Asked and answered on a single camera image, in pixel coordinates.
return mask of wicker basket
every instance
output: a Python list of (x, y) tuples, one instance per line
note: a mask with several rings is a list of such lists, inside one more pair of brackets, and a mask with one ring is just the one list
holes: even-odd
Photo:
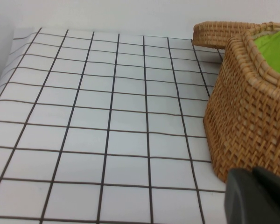
[(245, 22), (203, 22), (194, 26), (193, 44), (225, 49), (229, 38), (243, 33), (257, 24)]
[(227, 42), (203, 120), (213, 169), (224, 182), (236, 167), (280, 176), (280, 73), (253, 41), (279, 30), (280, 23), (264, 23)]

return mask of basket rim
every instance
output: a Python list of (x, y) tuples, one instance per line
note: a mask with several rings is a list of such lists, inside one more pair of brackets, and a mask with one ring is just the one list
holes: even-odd
[(256, 36), (259, 34), (266, 35), (268, 34), (268, 31), (280, 31), (280, 23), (269, 22), (250, 28), (241, 35), (242, 41), (245, 45), (250, 60), (256, 68), (256, 73), (258, 73), (263, 78), (263, 80), (273, 84), (276, 87), (280, 87), (280, 72), (277, 72), (268, 65), (267, 61), (258, 50), (254, 42)]

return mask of white tiled surface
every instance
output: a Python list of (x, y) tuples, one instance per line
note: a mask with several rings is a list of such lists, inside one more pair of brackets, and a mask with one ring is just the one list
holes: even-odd
[(224, 52), (37, 31), (0, 80), (0, 224), (226, 223), (202, 123)]

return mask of woven rattan basket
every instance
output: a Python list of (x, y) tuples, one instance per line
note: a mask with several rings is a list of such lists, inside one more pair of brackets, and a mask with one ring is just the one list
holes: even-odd
[(194, 26), (193, 44), (208, 48), (225, 49), (229, 38), (255, 27), (245, 22), (203, 22)]
[(227, 42), (203, 120), (213, 169), (224, 182), (236, 167), (262, 166), (280, 176), (280, 73), (253, 41), (279, 30), (280, 23), (264, 23)]

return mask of black grid line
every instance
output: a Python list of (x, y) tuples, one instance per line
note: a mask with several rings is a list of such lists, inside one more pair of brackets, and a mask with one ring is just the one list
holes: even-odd
[(195, 57), (196, 57), (196, 60), (197, 60), (197, 63), (198, 63), (198, 67), (199, 67), (199, 70), (200, 70), (200, 73), (201, 73), (201, 77), (203, 79), (203, 82), (204, 82), (204, 85), (205, 85), (205, 89), (207, 91), (207, 95), (210, 97), (209, 89), (207, 88), (207, 85), (206, 85), (206, 82), (205, 82), (205, 79), (204, 79), (204, 76), (203, 76), (203, 73), (202, 73), (202, 70), (201, 70), (201, 67), (200, 67), (200, 63), (198, 61), (198, 57), (197, 57), (197, 54), (196, 54), (196, 51), (195, 51), (195, 47), (194, 47), (194, 44), (193, 44), (192, 40), (191, 40), (191, 43), (192, 43), (194, 54), (195, 54)]
[[(46, 46), (52, 46), (52, 47), (58, 47), (56, 45), (50, 45), (50, 44), (44, 44), (44, 43), (36, 43), (34, 42), (34, 44), (41, 44), (41, 45), (46, 45)], [(77, 50), (85, 50), (87, 51), (87, 49), (83, 49), (83, 48), (73, 48), (73, 47), (63, 47), (63, 48), (69, 48), (69, 49), (77, 49)], [(96, 52), (105, 52), (105, 53), (116, 53), (116, 52), (113, 52), (113, 51), (105, 51), (105, 50), (91, 50), (91, 51), (96, 51)], [(121, 53), (119, 52), (118, 54), (122, 54), (122, 55), (136, 55), (136, 56), (143, 56), (143, 55), (139, 55), (139, 54), (131, 54), (131, 53)], [(7, 64), (5, 66), (8, 67), (12, 62), (14, 62), (18, 57), (22, 56), (23, 54), (21, 55), (18, 55), (15, 59), (13, 59), (9, 64)], [(36, 55), (36, 54), (26, 54), (26, 55), (32, 55), (32, 56), (39, 56), (39, 57), (46, 57), (46, 58), (53, 58), (53, 57), (49, 57), (49, 56), (43, 56), (43, 55)], [(152, 56), (152, 55), (146, 55), (146, 57), (157, 57), (157, 58), (167, 58), (167, 59), (170, 59), (169, 57), (161, 57), (161, 56)], [(70, 61), (80, 61), (80, 62), (83, 62), (82, 60), (74, 60), (74, 59), (66, 59), (66, 58), (58, 58), (58, 59), (64, 59), (64, 60), (70, 60)], [(177, 59), (177, 60), (186, 60), (186, 61), (196, 61), (196, 59), (188, 59), (188, 58), (177, 58), (177, 57), (173, 57), (172, 59)], [(200, 60), (200, 62), (206, 62), (206, 63), (212, 63), (212, 64), (221, 64), (219, 62), (212, 62), (212, 61), (203, 61), (203, 60)]]
[(219, 54), (219, 56), (220, 56), (221, 61), (223, 62), (223, 58), (222, 58), (222, 55), (221, 55), (219, 49), (217, 49), (217, 52), (218, 52), (218, 54)]
[[(47, 124), (34, 124), (28, 122), (15, 122), (15, 121), (0, 121), (0, 123), (9, 123), (9, 124), (22, 124), (22, 125), (32, 125), (32, 126), (46, 126), (46, 127), (64, 127), (67, 126), (63, 125), (47, 125)], [(93, 127), (80, 127), (80, 126), (70, 126), (70, 128), (78, 128), (78, 129), (88, 129), (88, 130), (99, 130), (99, 131), (112, 131), (112, 132), (127, 132), (127, 133), (143, 133), (146, 134), (147, 132), (141, 131), (129, 131), (129, 130), (116, 130), (116, 129), (104, 129), (104, 128), (93, 128)], [(199, 138), (199, 139), (206, 139), (204, 136), (194, 136), (194, 135), (182, 135), (182, 134), (171, 134), (171, 133), (162, 133), (162, 132), (148, 132), (149, 134), (163, 134), (169, 136), (180, 136), (180, 137), (190, 137), (190, 138)]]
[[(8, 79), (8, 81), (7, 81), (7, 84), (8, 84), (8, 82), (11, 80), (11, 78), (13, 77), (15, 71), (16, 71), (16, 70), (18, 69), (18, 67), (20, 66), (20, 64), (21, 64), (21, 62), (22, 62), (24, 56), (25, 56), (26, 53), (28, 52), (28, 50), (29, 50), (30, 46), (32, 45), (33, 41), (36, 39), (37, 34), (36, 34), (35, 37), (33, 38), (32, 42), (30, 43), (30, 45), (28, 46), (28, 48), (26, 49), (25, 53), (23, 54), (23, 57), (20, 59), (20, 61), (19, 61), (19, 63), (17, 64), (17, 66), (14, 68), (14, 71), (13, 71), (13, 73), (11, 74), (11, 76), (9, 77), (9, 79)], [(4, 92), (4, 90), (5, 90), (6, 86), (7, 86), (7, 84), (4, 86), (2, 92), (0, 93), (0, 97), (1, 97), (2, 93)]]
[[(60, 162), (60, 159), (61, 159), (61, 155), (62, 155), (62, 152), (63, 152), (63, 147), (64, 147), (65, 140), (66, 140), (66, 137), (67, 137), (67, 133), (68, 133), (69, 128), (70, 128), (70, 122), (71, 122), (71, 118), (72, 118), (74, 110), (75, 110), (75, 105), (76, 105), (77, 98), (78, 98), (78, 95), (79, 95), (80, 86), (81, 86), (82, 79), (83, 79), (83, 74), (84, 74), (84, 71), (85, 71), (85, 68), (86, 68), (86, 65), (87, 65), (87, 59), (88, 59), (88, 56), (89, 56), (91, 44), (92, 44), (92, 40), (90, 41), (89, 49), (88, 49), (87, 56), (86, 56), (86, 59), (85, 59), (85, 62), (84, 62), (84, 67), (83, 67), (82, 75), (81, 75), (79, 86), (78, 86), (78, 89), (77, 89), (77, 92), (76, 92), (75, 100), (74, 100), (74, 103), (73, 103), (73, 106), (72, 106), (72, 109), (71, 109), (71, 112), (70, 112), (70, 118), (69, 118), (68, 124), (66, 126), (66, 130), (65, 130), (65, 133), (64, 133), (64, 138), (63, 138), (63, 141), (62, 141), (62, 144), (61, 144), (60, 152), (59, 152), (59, 155), (58, 155), (58, 158), (57, 158), (57, 161), (56, 161), (54, 173), (53, 173), (53, 176), (52, 176), (52, 181), (55, 180), (55, 176), (56, 176), (56, 173), (57, 173), (58, 165), (59, 165), (59, 162)], [(51, 194), (52, 188), (53, 188), (53, 182), (49, 186), (49, 190), (48, 190), (48, 194), (47, 194), (47, 197), (46, 197), (46, 201), (45, 201), (45, 204), (44, 204), (44, 207), (43, 207), (43, 210), (42, 210), (40, 224), (42, 224), (42, 222), (43, 222), (43, 218), (44, 218), (45, 213), (46, 213), (46, 209), (47, 209), (47, 206), (48, 206), (48, 202), (49, 202), (49, 198), (50, 198), (50, 194)]]
[[(168, 41), (168, 49), (169, 49), (169, 55), (171, 57), (171, 50), (170, 50), (170, 44), (169, 44), (169, 38), (167, 38)], [(176, 77), (175, 77), (175, 70), (174, 70), (174, 66), (173, 66), (173, 60), (171, 59), (171, 66), (172, 66), (172, 71), (173, 71), (173, 76), (174, 76), (174, 81), (176, 82)], [(179, 99), (179, 91), (178, 91), (178, 85), (177, 83), (175, 83), (176, 86), (176, 91), (177, 91), (177, 97), (178, 97), (178, 103), (179, 103), (179, 108), (181, 111), (181, 115), (182, 115), (182, 125), (183, 125), (183, 129), (184, 129), (184, 133), (185, 135), (187, 135), (187, 129), (186, 129), (186, 125), (185, 125), (185, 121), (183, 118), (183, 113), (182, 113), (182, 104), (181, 104), (181, 100)], [(196, 180), (196, 176), (195, 176), (195, 171), (194, 171), (194, 164), (192, 161), (192, 155), (191, 155), (191, 151), (190, 151), (190, 147), (189, 147), (189, 141), (188, 138), (186, 138), (186, 143), (187, 143), (187, 148), (188, 148), (188, 153), (189, 153), (189, 157), (190, 157), (190, 164), (191, 164), (191, 168), (192, 168), (192, 174), (193, 174), (193, 179), (194, 179), (194, 183), (195, 183), (195, 188), (197, 191), (197, 198), (198, 198), (198, 204), (199, 204), (199, 209), (200, 209), (200, 214), (201, 214), (201, 219), (202, 219), (202, 223), (205, 224), (205, 220), (204, 220), (204, 215), (203, 215), (203, 209), (202, 209), (202, 205), (201, 205), (201, 199), (200, 199), (200, 194), (199, 194), (199, 188), (198, 188), (198, 184), (197, 184), (197, 180)]]
[[(4, 147), (0, 146), (0, 148), (4, 149), (13, 149), (12, 147)], [(53, 152), (58, 153), (60, 150), (54, 149), (41, 149), (41, 148), (19, 148), (17, 147), (16, 150), (23, 150), (23, 151), (40, 151), (40, 152)], [(90, 155), (108, 155), (108, 156), (118, 156), (118, 157), (136, 157), (136, 158), (148, 158), (145, 155), (133, 155), (133, 154), (105, 154), (105, 153), (93, 153), (93, 152), (83, 152), (83, 151), (68, 151), (63, 150), (63, 153), (72, 153), (72, 154), (90, 154)], [(185, 158), (176, 158), (176, 157), (164, 157), (164, 156), (150, 156), (151, 159), (165, 159), (165, 160), (182, 160), (182, 161), (190, 161), (190, 159)], [(206, 162), (211, 163), (211, 161), (207, 160), (192, 160), (194, 162)]]
[(34, 110), (34, 108), (35, 108), (35, 105), (36, 105), (36, 103), (37, 103), (37, 101), (38, 101), (38, 99), (39, 99), (39, 97), (40, 97), (40, 95), (41, 95), (41, 93), (42, 93), (42, 90), (43, 90), (43, 88), (44, 88), (44, 85), (45, 85), (46, 81), (47, 81), (48, 78), (49, 78), (50, 72), (51, 72), (51, 70), (52, 70), (52, 68), (53, 68), (53, 66), (54, 66), (54, 63), (55, 63), (56, 59), (57, 59), (57, 56), (58, 56), (59, 51), (60, 51), (60, 48), (61, 48), (61, 46), (62, 46), (62, 44), (63, 44), (63, 42), (64, 42), (64, 40), (65, 40), (66, 34), (65, 34), (65, 36), (64, 36), (64, 38), (63, 38), (63, 41), (62, 41), (62, 43), (61, 43), (61, 45), (60, 45), (60, 47), (59, 47), (59, 49), (58, 49), (58, 52), (57, 52), (57, 54), (56, 54), (56, 57), (55, 57), (55, 59), (54, 59), (52, 65), (51, 65), (51, 67), (50, 67), (50, 70), (49, 70), (47, 76), (46, 76), (46, 79), (45, 79), (45, 81), (43, 82), (42, 88), (40, 89), (40, 91), (39, 91), (39, 93), (38, 93), (38, 95), (37, 95), (37, 97), (36, 97), (35, 103), (33, 104), (32, 108), (31, 108), (31, 110), (30, 110), (30, 113), (29, 113), (29, 115), (27, 116), (27, 119), (26, 119), (26, 121), (25, 121), (25, 124), (23, 125), (23, 128), (22, 128), (22, 130), (21, 130), (21, 132), (20, 132), (20, 135), (19, 135), (19, 137), (18, 137), (18, 139), (17, 139), (17, 141), (16, 141), (16, 143), (15, 143), (15, 145), (14, 145), (14, 147), (13, 147), (13, 150), (12, 150), (12, 152), (11, 152), (11, 154), (10, 154), (10, 156), (9, 156), (9, 158), (8, 158), (8, 160), (7, 160), (7, 162), (6, 162), (6, 165), (5, 165), (5, 167), (4, 167), (4, 169), (3, 169), (2, 173), (1, 173), (1, 176), (0, 176), (0, 183), (1, 183), (1, 180), (2, 180), (4, 174), (5, 174), (6, 170), (7, 170), (7, 167), (8, 167), (8, 165), (9, 165), (9, 163), (10, 163), (10, 161), (11, 161), (13, 155), (14, 155), (15, 149), (17, 148), (17, 146), (18, 146), (18, 144), (19, 144), (19, 141), (20, 141), (20, 139), (21, 139), (21, 137), (22, 137), (22, 135), (23, 135), (23, 133), (24, 133), (24, 130), (25, 130), (26, 126), (27, 126), (28, 120), (29, 120), (29, 118), (30, 118), (30, 116), (31, 116), (31, 114), (32, 114), (32, 112), (33, 112), (33, 110)]
[[(32, 102), (22, 102), (22, 101), (16, 101), (16, 100), (0, 100), (0, 102), (2, 102), (2, 101), (33, 104)], [(37, 105), (71, 107), (70, 105), (46, 104), (46, 103), (38, 103)], [(75, 106), (75, 107), (76, 108), (84, 108), (84, 109), (103, 110), (103, 111), (109, 111), (110, 110), (109, 108), (89, 107), (89, 106)], [(145, 111), (122, 110), (122, 109), (112, 109), (112, 111), (131, 112), (131, 113), (163, 114), (163, 115), (170, 115), (170, 116), (181, 116), (180, 114), (173, 114), (173, 113), (166, 113), (166, 112), (145, 112)], [(203, 118), (203, 116), (194, 116), (194, 115), (184, 115), (184, 116), (185, 117), (191, 117), (191, 118)], [(8, 120), (0, 120), (0, 122), (9, 123), (10, 121), (8, 121)], [(17, 121), (13, 121), (13, 123), (15, 123), (15, 124), (23, 124), (23, 122), (17, 122)]]
[(143, 65), (144, 65), (144, 87), (145, 87), (145, 112), (146, 112), (146, 139), (147, 139), (147, 164), (148, 164), (148, 185), (149, 185), (149, 207), (150, 207), (150, 223), (154, 223), (153, 211), (153, 193), (151, 184), (151, 167), (150, 167), (150, 146), (149, 146), (149, 122), (148, 122), (148, 106), (147, 106), (147, 80), (145, 67), (145, 37), (143, 36)]
[(106, 172), (106, 163), (108, 153), (108, 144), (109, 144), (109, 135), (110, 135), (110, 125), (111, 125), (111, 116), (112, 116), (112, 104), (113, 104), (113, 96), (114, 96), (114, 87), (115, 87), (115, 77), (116, 77), (116, 66), (117, 66), (117, 57), (118, 57), (118, 48), (119, 48), (119, 38), (120, 34), (118, 34), (117, 39), (117, 48), (116, 48), (116, 56), (115, 56), (115, 66), (114, 66), (114, 75), (113, 75), (113, 83), (112, 83), (112, 92), (111, 92), (111, 101), (110, 101), (110, 111), (109, 111), (109, 119), (108, 119), (108, 127), (107, 127), (107, 136), (106, 136), (106, 146), (105, 146), (105, 155), (104, 155), (104, 163), (103, 163), (103, 171), (102, 171), (102, 181), (101, 188), (98, 199), (98, 214), (97, 214), (97, 224), (100, 223), (100, 215), (102, 209), (102, 199), (103, 199), (103, 191), (104, 191), (104, 182), (105, 182), (105, 172)]
[[(100, 186), (110, 186), (110, 187), (126, 187), (126, 188), (146, 188), (146, 189), (168, 189), (168, 190), (189, 190), (197, 191), (196, 188), (178, 188), (178, 187), (163, 187), (163, 186), (147, 186), (147, 185), (134, 185), (134, 184), (116, 184), (116, 183), (100, 183), (100, 182), (74, 182), (74, 181), (50, 181), (50, 180), (35, 180), (35, 179), (23, 179), (23, 178), (11, 178), (4, 177), (2, 180), (5, 181), (21, 181), (21, 182), (38, 182), (38, 183), (62, 183), (62, 184), (79, 184), (79, 185), (100, 185)], [(202, 192), (212, 192), (212, 193), (225, 193), (223, 190), (208, 190), (208, 189), (198, 189)]]
[[(63, 37), (63, 36), (61, 36), (61, 35), (55, 35), (55, 34), (44, 34), (44, 33), (40, 33), (40, 34), (42, 34), (42, 35), (50, 35), (50, 36), (59, 36), (59, 37)], [(80, 39), (80, 40), (89, 40), (89, 41), (90, 41), (90, 39), (87, 39), (87, 38), (80, 38), (80, 37), (67, 36), (67, 38)], [(97, 39), (94, 39), (94, 41), (117, 43), (117, 42), (114, 42), (114, 41), (97, 40)], [(119, 43), (120, 43), (120, 44), (126, 44), (126, 45), (142, 46), (141, 44), (134, 44), (134, 43), (124, 43), (124, 42), (119, 42)], [(146, 47), (154, 47), (154, 48), (164, 48), (164, 49), (167, 49), (167, 47), (160, 47), (160, 46), (154, 46), (154, 45), (145, 45), (145, 46), (146, 46)], [(177, 49), (177, 50), (191, 50), (191, 51), (193, 51), (193, 49), (184, 49), (184, 48), (171, 48), (171, 49)], [(197, 51), (214, 53), (213, 51), (208, 51), (208, 50), (197, 50)]]
[[(112, 77), (112, 76), (100, 76), (100, 75), (88, 75), (84, 74), (84, 76), (94, 76), (94, 77)], [(116, 78), (123, 78), (123, 79), (131, 79), (131, 80), (138, 80), (138, 81), (144, 81), (144, 79), (140, 78), (130, 78), (130, 77), (123, 77), (123, 76), (116, 76)], [(159, 83), (172, 83), (175, 84), (174, 82), (169, 82), (169, 81), (162, 81), (162, 80), (152, 80), (152, 79), (147, 79), (146, 81), (149, 82), (159, 82)], [(28, 83), (19, 83), (19, 82), (8, 82), (10, 84), (21, 84), (21, 85), (30, 85), (30, 86), (41, 86), (37, 84), (28, 84)], [(195, 86), (205, 86), (201, 84), (194, 84), (194, 83), (177, 83), (177, 84), (183, 84), (183, 85), (195, 85)], [(51, 87), (51, 88), (58, 88), (58, 89), (70, 89), (70, 90), (76, 90), (76, 88), (70, 88), (70, 87), (61, 87), (61, 86), (52, 86), (52, 85), (46, 85), (46, 87)]]
[[(31, 69), (31, 70), (38, 70), (38, 71), (46, 71), (43, 69), (35, 69), (35, 68), (30, 68), (30, 67), (19, 67), (21, 69)], [(7, 73), (9, 73), (11, 70), (13, 70), (15, 68), (11, 68), (10, 70), (8, 70), (4, 75), (1, 76), (1, 78), (3, 78)], [(150, 69), (158, 69), (158, 70), (171, 70), (171, 69), (162, 69), (162, 68), (150, 68)], [(66, 74), (76, 74), (76, 75), (80, 75), (79, 73), (73, 73), (73, 72), (62, 72), (62, 71), (54, 71), (54, 72), (61, 72), (61, 73), (66, 73)], [(193, 72), (193, 73), (200, 73), (199, 71), (189, 71), (187, 70), (187, 72)], [(211, 73), (211, 72), (204, 72), (205, 74), (211, 74), (211, 75), (217, 75), (217, 73)]]

